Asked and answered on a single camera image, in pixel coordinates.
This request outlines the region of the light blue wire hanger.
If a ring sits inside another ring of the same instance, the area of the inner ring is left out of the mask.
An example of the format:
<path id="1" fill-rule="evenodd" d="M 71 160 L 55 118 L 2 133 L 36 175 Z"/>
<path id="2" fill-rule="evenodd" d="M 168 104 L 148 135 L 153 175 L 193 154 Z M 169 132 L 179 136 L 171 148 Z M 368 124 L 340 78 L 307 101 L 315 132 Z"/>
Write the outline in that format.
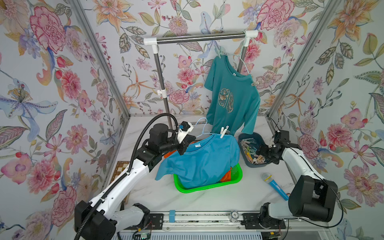
<path id="1" fill-rule="evenodd" d="M 213 133 L 210 132 L 210 130 L 207 128 L 208 126 L 208 119 L 203 117 L 197 120 L 193 126 L 199 131 L 199 133 L 196 135 L 197 139 L 202 139 L 203 137 L 208 137 L 213 135 Z"/>

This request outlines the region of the blue garment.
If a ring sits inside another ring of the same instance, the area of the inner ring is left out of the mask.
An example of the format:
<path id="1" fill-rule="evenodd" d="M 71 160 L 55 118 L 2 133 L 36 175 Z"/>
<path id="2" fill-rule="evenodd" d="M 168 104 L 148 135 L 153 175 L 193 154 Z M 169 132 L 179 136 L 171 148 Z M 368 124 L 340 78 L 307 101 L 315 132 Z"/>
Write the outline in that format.
<path id="1" fill-rule="evenodd" d="M 235 137 L 213 134 L 189 145 L 183 155 L 174 152 L 165 158 L 155 180 L 176 175 L 188 190 L 213 185 L 239 163 L 239 158 L 240 148 Z"/>

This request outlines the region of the orange garment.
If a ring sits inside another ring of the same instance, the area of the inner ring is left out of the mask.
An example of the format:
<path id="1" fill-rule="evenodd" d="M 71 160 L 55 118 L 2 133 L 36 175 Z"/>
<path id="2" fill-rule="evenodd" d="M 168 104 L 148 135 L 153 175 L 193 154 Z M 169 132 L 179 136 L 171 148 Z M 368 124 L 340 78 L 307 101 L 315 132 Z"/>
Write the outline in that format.
<path id="1" fill-rule="evenodd" d="M 156 180 L 165 175 L 175 175 L 186 189 L 213 185 L 231 180 L 230 159 L 211 153 L 184 153 L 178 151 L 165 154 Z"/>

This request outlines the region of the teal embroidered t-shirt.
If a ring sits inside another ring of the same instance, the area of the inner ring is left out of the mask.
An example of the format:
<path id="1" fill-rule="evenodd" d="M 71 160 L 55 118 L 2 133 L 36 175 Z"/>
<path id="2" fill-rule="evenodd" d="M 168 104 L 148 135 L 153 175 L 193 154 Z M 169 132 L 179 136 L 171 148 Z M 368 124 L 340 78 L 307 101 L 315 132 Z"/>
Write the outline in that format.
<path id="1" fill-rule="evenodd" d="M 216 57 L 204 87 L 212 92 L 207 113 L 211 132 L 219 134 L 228 127 L 231 135 L 239 128 L 252 134 L 256 125 L 261 98 L 251 75 L 242 75 L 230 64 L 228 56 Z"/>

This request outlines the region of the mint green clothespin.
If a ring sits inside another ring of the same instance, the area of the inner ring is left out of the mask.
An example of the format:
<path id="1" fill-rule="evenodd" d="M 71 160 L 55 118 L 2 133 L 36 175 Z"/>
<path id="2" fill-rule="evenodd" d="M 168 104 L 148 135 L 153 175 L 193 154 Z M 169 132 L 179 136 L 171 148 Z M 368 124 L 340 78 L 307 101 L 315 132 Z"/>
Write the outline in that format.
<path id="1" fill-rule="evenodd" d="M 216 53 L 217 53 L 218 57 L 221 58 L 222 57 L 222 49 L 221 48 L 216 48 L 215 50 L 216 50 Z"/>

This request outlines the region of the mint green wire hanger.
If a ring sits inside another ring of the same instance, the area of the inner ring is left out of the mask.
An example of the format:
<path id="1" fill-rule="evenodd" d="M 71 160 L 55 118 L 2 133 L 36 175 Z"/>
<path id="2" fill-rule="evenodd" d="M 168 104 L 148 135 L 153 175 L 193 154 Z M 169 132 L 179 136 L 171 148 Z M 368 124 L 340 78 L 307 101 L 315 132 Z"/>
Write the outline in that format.
<path id="1" fill-rule="evenodd" d="M 239 65 L 238 65 L 238 69 L 237 69 L 237 72 L 239 73 L 242 73 L 243 72 L 243 68 L 246 69 L 247 73 L 249 74 L 249 70 L 248 70 L 248 67 L 245 63 L 245 57 L 246 57 L 246 54 L 247 54 L 247 50 L 248 50 L 248 46 L 249 46 L 249 43 L 250 43 L 250 38 L 245 38 L 244 40 L 244 44 L 242 46 L 242 49 L 241 49 L 241 53 L 240 53 L 240 57 L 239 57 Z"/>

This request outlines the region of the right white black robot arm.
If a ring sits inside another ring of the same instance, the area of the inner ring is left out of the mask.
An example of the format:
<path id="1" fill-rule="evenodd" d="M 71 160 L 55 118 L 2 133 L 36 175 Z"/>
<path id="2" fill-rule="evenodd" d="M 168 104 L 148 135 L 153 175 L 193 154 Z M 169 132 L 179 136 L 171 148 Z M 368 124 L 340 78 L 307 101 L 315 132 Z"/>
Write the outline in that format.
<path id="1" fill-rule="evenodd" d="M 257 154 L 268 163 L 285 162 L 296 184 L 284 203 L 265 203 L 262 205 L 257 221 L 264 229 L 279 228 L 289 220 L 303 220 L 314 226 L 328 228 L 334 215 L 336 205 L 341 204 L 337 195 L 338 186 L 326 180 L 310 164 L 299 145 L 290 141 L 288 131 L 277 128 L 274 143 L 261 145 Z"/>

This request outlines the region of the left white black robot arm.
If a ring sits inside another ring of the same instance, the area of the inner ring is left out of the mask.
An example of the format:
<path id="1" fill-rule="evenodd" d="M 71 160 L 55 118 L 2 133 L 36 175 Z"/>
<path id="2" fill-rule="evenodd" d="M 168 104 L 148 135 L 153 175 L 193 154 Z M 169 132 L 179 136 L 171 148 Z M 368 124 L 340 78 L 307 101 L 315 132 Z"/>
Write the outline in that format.
<path id="1" fill-rule="evenodd" d="M 178 123 L 176 117 L 163 113 L 152 118 L 141 131 L 127 168 L 100 194 L 89 202 L 80 201 L 74 212 L 75 239 L 110 240 L 127 228 L 136 232 L 150 224 L 150 210 L 134 204 L 119 210 L 124 198 L 172 151 L 183 155 L 196 139 L 190 133 L 192 123 Z"/>

